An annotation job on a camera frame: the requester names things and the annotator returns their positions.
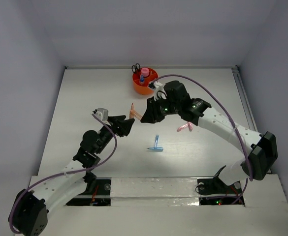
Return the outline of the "orange highlighter pen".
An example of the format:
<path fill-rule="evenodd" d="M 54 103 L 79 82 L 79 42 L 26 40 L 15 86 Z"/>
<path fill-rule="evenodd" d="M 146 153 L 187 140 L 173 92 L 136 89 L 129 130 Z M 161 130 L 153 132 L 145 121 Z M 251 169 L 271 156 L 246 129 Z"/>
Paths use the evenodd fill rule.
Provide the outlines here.
<path fill-rule="evenodd" d="M 129 111 L 129 119 L 132 119 L 132 118 L 136 118 L 138 120 L 142 119 L 142 115 L 134 109 L 133 103 L 131 104 L 130 111 Z"/>

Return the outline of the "black scissors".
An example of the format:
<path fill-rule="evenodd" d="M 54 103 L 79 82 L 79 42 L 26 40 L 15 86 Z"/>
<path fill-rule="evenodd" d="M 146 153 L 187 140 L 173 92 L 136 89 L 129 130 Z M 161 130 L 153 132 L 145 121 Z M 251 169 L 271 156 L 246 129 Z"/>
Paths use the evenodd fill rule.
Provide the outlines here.
<path fill-rule="evenodd" d="M 140 64 L 135 63 L 134 65 L 131 66 L 131 70 L 132 70 L 133 74 L 140 73 L 140 71 L 141 71 Z"/>

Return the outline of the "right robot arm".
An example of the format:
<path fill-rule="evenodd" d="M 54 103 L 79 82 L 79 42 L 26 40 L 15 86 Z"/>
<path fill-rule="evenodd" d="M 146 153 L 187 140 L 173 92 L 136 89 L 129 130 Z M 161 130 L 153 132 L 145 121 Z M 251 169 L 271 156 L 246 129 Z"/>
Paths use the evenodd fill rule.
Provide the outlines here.
<path fill-rule="evenodd" d="M 162 85 L 149 83 L 154 95 L 147 99 L 147 108 L 142 123 L 157 123 L 167 115 L 179 117 L 206 129 L 224 139 L 244 154 L 244 159 L 221 167 L 210 179 L 203 180 L 199 187 L 202 195 L 223 193 L 234 183 L 251 178 L 263 180 L 278 158 L 276 137 L 271 132 L 261 134 L 249 130 L 219 113 L 210 103 L 191 98 L 179 81 Z"/>

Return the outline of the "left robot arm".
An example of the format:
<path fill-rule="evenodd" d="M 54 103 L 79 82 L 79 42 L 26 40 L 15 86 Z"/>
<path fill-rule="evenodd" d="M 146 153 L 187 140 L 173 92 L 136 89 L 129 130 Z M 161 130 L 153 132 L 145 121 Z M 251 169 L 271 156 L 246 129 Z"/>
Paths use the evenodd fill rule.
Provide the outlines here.
<path fill-rule="evenodd" d="M 117 138 L 127 136 L 135 120 L 127 119 L 125 115 L 102 115 L 100 110 L 96 110 L 92 116 L 102 124 L 102 128 L 83 134 L 77 153 L 63 170 L 39 180 L 16 195 L 8 217 L 13 233 L 40 235 L 57 207 L 81 193 L 90 194 L 94 191 L 96 175 L 92 170 L 109 160 L 106 158 L 101 161 L 98 155 L 111 140 L 115 144 L 113 149 L 117 149 Z"/>

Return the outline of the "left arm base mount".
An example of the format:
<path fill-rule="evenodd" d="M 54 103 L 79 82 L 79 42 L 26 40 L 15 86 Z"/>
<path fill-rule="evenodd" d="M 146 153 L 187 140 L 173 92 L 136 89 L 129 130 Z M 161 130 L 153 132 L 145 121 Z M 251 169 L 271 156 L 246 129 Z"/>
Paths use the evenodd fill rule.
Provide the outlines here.
<path fill-rule="evenodd" d="M 84 176 L 84 182 L 87 184 L 85 191 L 67 202 L 66 206 L 111 206 L 111 178 L 97 178 L 89 172 Z"/>

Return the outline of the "clear blue capped glue bottle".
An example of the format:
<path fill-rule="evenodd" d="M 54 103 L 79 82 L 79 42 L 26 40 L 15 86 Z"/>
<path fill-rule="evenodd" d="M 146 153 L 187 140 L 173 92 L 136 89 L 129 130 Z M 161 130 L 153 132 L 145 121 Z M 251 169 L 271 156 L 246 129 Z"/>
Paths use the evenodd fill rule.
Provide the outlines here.
<path fill-rule="evenodd" d="M 139 78 L 139 84 L 142 86 L 145 83 L 145 78 L 144 76 L 141 74 L 140 78 Z"/>

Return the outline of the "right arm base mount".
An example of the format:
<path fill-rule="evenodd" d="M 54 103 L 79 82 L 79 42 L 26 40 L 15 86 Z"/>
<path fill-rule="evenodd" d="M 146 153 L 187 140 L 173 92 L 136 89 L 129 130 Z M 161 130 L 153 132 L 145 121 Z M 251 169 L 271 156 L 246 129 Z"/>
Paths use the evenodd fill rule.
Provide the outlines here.
<path fill-rule="evenodd" d="M 240 181 L 226 185 L 218 178 L 225 167 L 221 167 L 212 178 L 197 180 L 194 190 L 199 195 L 201 205 L 245 205 Z"/>

